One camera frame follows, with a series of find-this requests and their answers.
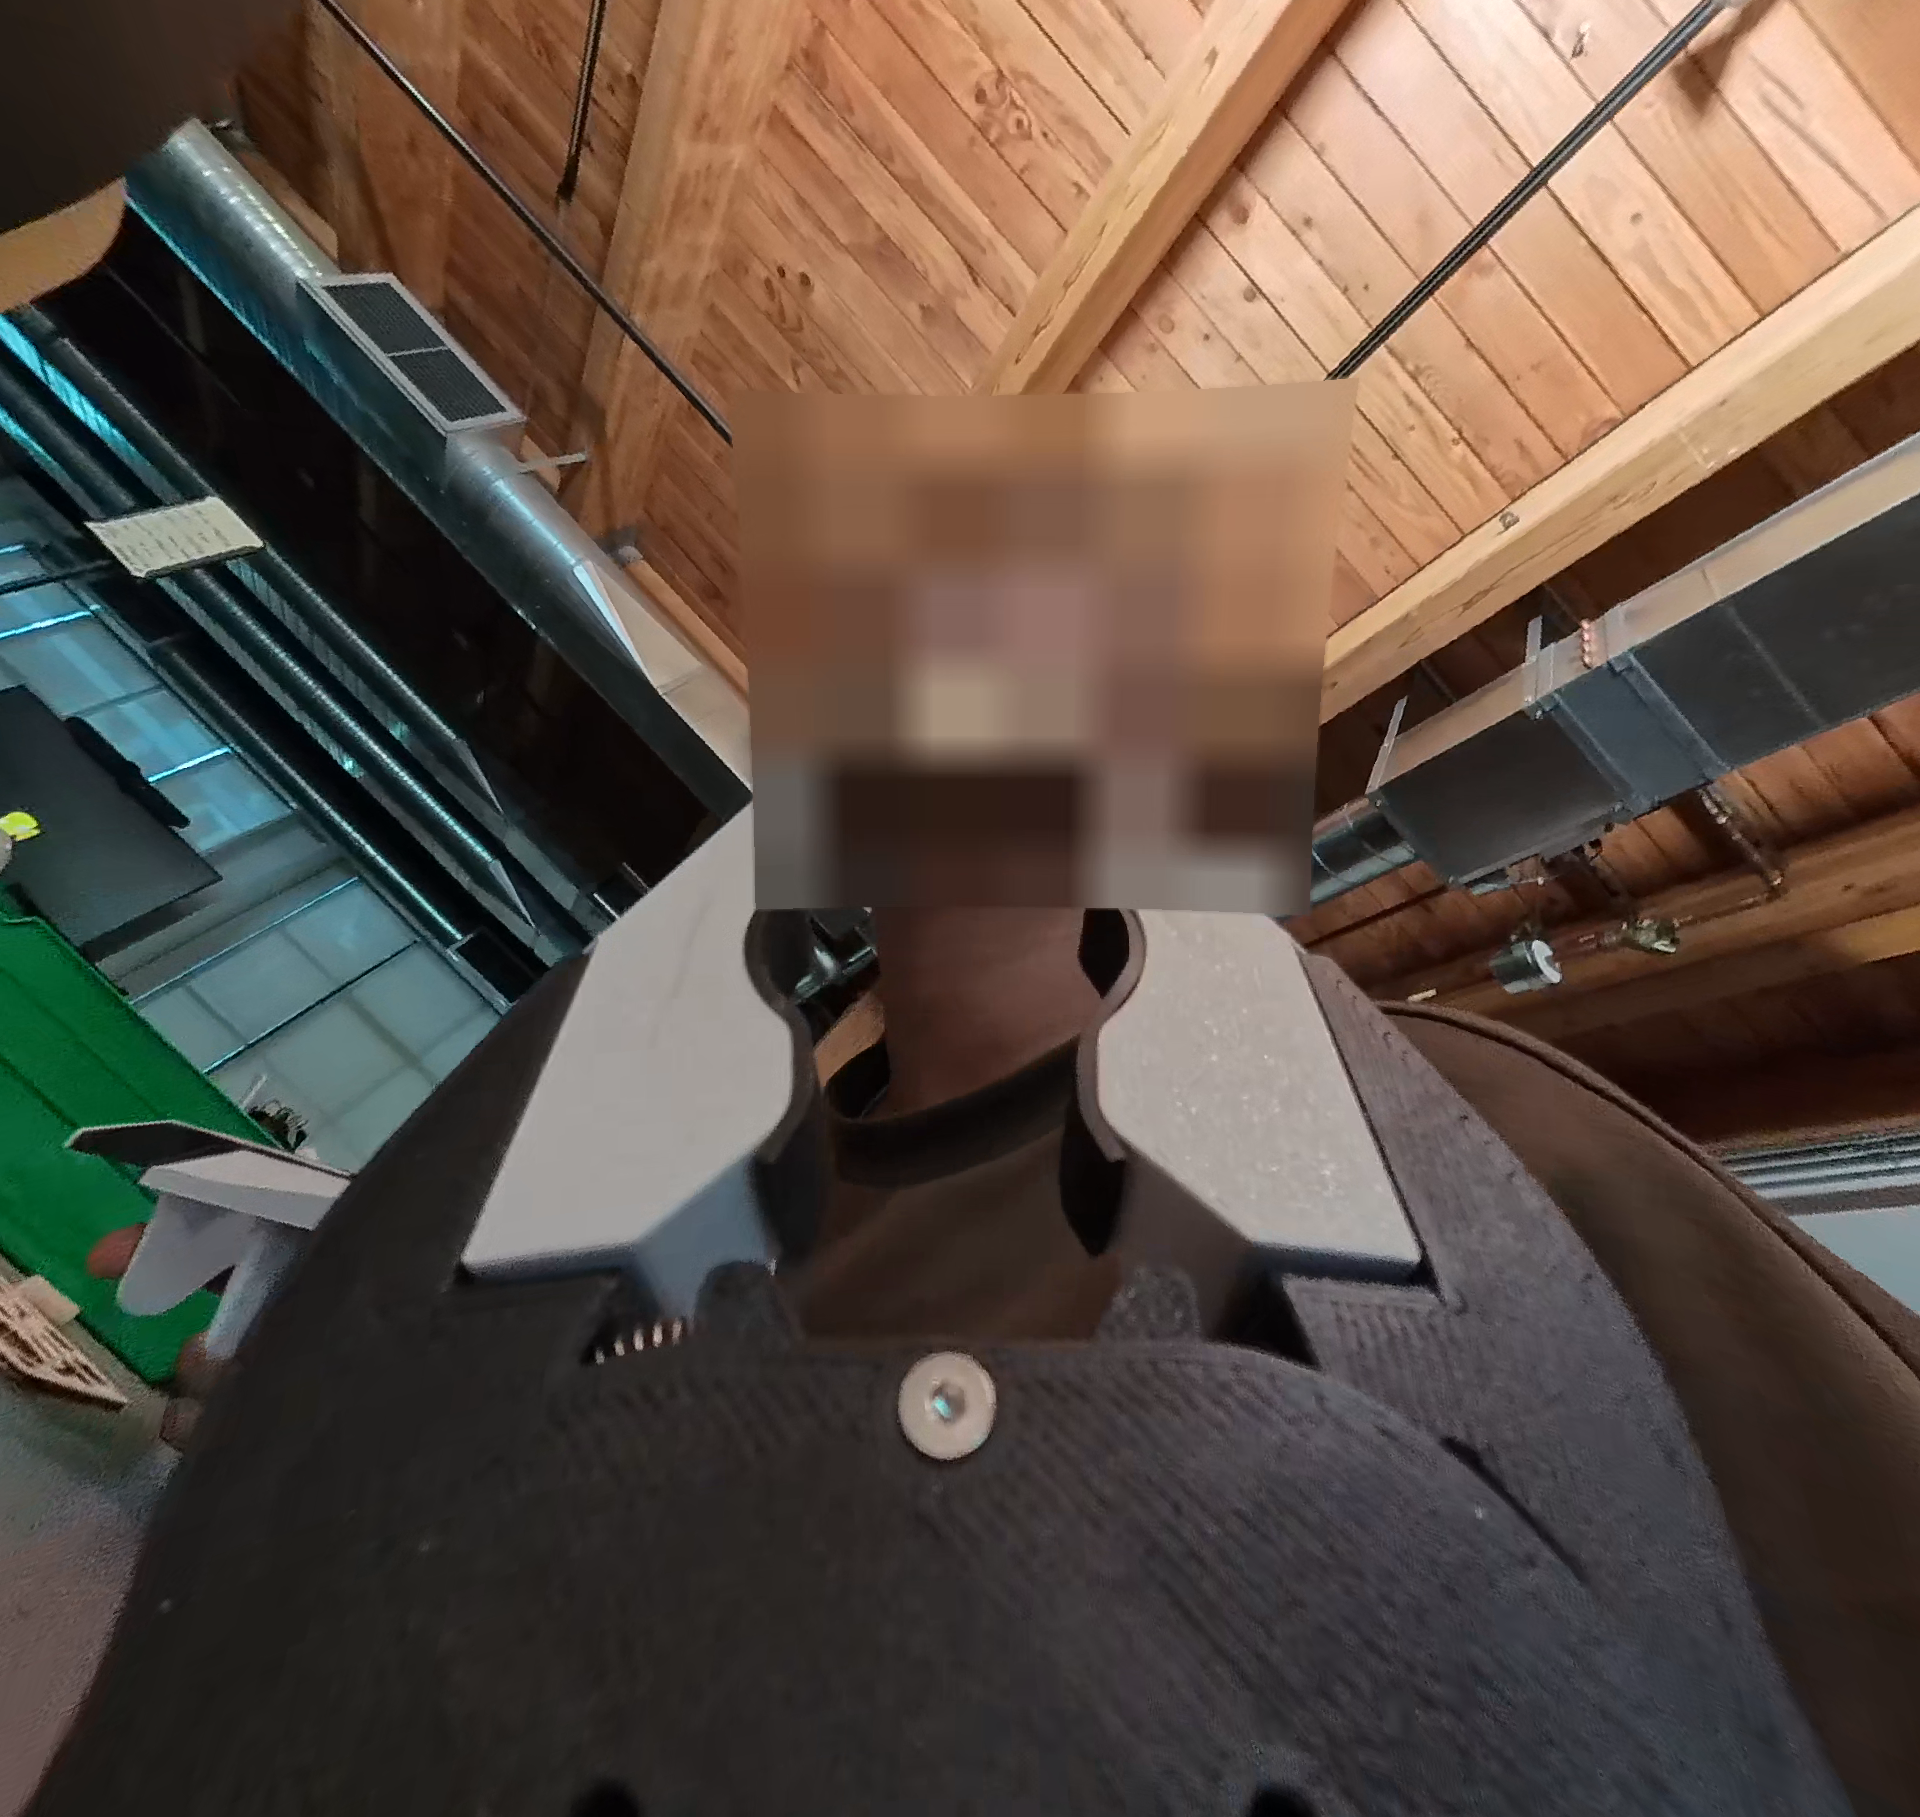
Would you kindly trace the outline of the dark rounded object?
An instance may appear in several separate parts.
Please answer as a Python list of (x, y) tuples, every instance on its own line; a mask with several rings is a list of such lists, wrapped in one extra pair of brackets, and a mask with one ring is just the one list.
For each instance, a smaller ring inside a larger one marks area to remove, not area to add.
[(3, 0), (3, 308), (95, 268), (128, 174), (301, 0)]

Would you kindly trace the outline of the rectangular metal air duct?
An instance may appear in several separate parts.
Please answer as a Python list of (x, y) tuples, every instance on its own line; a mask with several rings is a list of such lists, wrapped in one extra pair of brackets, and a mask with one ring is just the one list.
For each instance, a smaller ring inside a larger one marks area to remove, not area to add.
[(1403, 730), (1315, 826), (1311, 903), (1470, 887), (1919, 691), (1919, 438)]

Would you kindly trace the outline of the round silver air duct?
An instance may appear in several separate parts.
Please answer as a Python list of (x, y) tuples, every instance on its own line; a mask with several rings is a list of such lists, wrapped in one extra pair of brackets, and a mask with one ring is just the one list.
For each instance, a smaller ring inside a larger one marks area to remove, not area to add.
[(301, 288), (336, 263), (200, 122), (133, 168), (128, 197), (204, 288), (590, 680), (672, 693), (695, 653), (624, 588), (541, 477), (517, 431), (441, 438), (403, 420), (318, 341)]

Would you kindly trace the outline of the duct vent grille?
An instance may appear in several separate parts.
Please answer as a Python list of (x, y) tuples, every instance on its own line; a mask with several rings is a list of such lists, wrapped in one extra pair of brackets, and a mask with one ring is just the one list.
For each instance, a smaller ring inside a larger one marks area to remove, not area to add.
[(526, 411), (396, 273), (335, 269), (307, 278), (301, 300), (342, 371), (403, 420), (441, 438), (525, 426)]

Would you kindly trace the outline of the ceiling pipe valve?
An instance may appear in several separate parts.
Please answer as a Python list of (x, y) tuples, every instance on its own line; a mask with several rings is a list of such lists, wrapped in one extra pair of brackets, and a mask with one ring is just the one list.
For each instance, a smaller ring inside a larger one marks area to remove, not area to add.
[(1680, 949), (1687, 921), (1616, 909), (1606, 917), (1523, 925), (1489, 961), (1489, 974), (1507, 995), (1564, 985), (1590, 965), (1616, 958), (1666, 958)]

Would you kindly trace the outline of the hanging paper sign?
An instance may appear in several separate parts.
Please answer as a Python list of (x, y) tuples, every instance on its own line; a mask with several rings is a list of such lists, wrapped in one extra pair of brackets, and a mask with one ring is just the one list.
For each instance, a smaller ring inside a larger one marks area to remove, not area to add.
[(136, 580), (158, 580), (187, 571), (261, 554), (268, 544), (221, 495), (84, 517), (92, 537)]

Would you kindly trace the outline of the black ceiling light rail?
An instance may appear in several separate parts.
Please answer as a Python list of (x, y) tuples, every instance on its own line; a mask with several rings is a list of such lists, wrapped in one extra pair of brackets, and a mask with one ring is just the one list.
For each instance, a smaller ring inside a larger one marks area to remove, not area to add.
[(1723, 0), (1698, 0), (1674, 26), (1671, 26), (1642, 57), (1623, 73), (1605, 95), (1569, 131), (1545, 153), (1545, 158), (1523, 174), (1470, 230), (1428, 268), (1403, 298), (1377, 321), (1327, 373), (1328, 379), (1355, 376), (1367, 360), (1378, 354), (1395, 333), (1405, 328), (1420, 309), (1436, 300), (1441, 290), (1457, 278), (1467, 263), (1480, 255), (1508, 224), (1523, 213), (1555, 179), (1555, 175), (1575, 159), (1595, 136), (1608, 129), (1621, 111), (1657, 77), (1660, 77), (1676, 59), (1680, 59), (1694, 40), (1723, 16)]

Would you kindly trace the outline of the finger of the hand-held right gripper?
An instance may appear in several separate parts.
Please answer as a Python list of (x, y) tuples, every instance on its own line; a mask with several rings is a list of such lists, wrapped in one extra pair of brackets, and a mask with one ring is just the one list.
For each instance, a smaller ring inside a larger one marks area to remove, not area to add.
[(64, 1146), (139, 1171), (157, 1194), (189, 1201), (336, 1201), (351, 1185), (297, 1152), (181, 1120), (74, 1131)]
[(217, 1314), (253, 1319), (351, 1179), (305, 1157), (196, 1157), (142, 1176), (157, 1199), (117, 1288), (130, 1317), (165, 1314), (226, 1277)]

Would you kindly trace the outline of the green backdrop panel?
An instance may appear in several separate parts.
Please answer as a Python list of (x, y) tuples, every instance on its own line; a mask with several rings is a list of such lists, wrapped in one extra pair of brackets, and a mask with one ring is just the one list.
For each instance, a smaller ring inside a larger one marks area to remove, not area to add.
[(108, 1232), (149, 1221), (154, 1199), (133, 1166), (79, 1154), (96, 1127), (183, 1122), (268, 1143), (54, 928), (3, 894), (3, 1251), (77, 1301), (80, 1325), (133, 1373), (166, 1382), (183, 1347), (213, 1321), (217, 1297), (134, 1319), (118, 1288), (88, 1277)]

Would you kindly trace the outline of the wooden puzzle sheet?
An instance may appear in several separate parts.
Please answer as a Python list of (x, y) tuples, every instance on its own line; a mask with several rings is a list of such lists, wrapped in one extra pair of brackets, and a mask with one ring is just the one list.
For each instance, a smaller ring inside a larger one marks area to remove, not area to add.
[(3, 1285), (3, 1366), (34, 1389), (123, 1411), (128, 1395), (72, 1337), (80, 1307), (47, 1277), (22, 1277)]

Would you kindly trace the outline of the black wall screen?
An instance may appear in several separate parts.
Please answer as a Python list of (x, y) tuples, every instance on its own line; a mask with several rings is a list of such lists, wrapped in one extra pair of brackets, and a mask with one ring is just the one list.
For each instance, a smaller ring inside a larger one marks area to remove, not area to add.
[(12, 835), (4, 891), (92, 962), (169, 928), (223, 879), (130, 760), (24, 687), (3, 693), (3, 806), (36, 822)]

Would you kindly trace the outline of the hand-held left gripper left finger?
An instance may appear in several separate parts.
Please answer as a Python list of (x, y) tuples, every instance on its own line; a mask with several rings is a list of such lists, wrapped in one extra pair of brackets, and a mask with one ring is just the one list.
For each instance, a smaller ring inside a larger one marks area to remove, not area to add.
[(747, 809), (590, 947), (462, 1264), (622, 1277), (691, 1319), (708, 1274), (808, 1254), (826, 1114), (798, 998), (807, 917), (757, 907)]

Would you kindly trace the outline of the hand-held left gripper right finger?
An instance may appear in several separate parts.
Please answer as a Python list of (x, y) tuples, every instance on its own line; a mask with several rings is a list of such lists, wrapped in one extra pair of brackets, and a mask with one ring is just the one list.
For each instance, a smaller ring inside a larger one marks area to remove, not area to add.
[(1074, 1049), (1069, 1225), (1182, 1274), (1203, 1328), (1290, 1321), (1296, 1280), (1406, 1287), (1428, 1254), (1311, 982), (1272, 919), (1094, 911)]

